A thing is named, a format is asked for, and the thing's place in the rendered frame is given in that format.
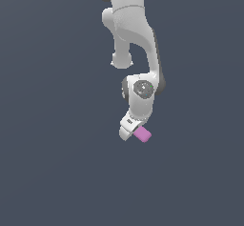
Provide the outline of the pink block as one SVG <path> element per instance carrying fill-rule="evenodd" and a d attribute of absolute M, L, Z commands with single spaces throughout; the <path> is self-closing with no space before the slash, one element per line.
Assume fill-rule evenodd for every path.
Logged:
<path fill-rule="evenodd" d="M 146 130 L 143 126 L 140 126 L 133 133 L 133 135 L 136 136 L 143 143 L 147 142 L 152 137 L 152 134 L 148 130 Z"/>

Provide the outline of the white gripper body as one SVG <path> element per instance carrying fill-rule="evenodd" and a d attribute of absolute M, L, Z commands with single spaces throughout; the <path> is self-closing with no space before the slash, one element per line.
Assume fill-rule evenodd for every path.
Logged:
<path fill-rule="evenodd" d="M 120 121 L 119 136 L 124 141 L 127 141 L 133 135 L 133 133 L 144 124 L 145 121 L 135 120 L 130 117 L 129 113 L 126 113 Z"/>

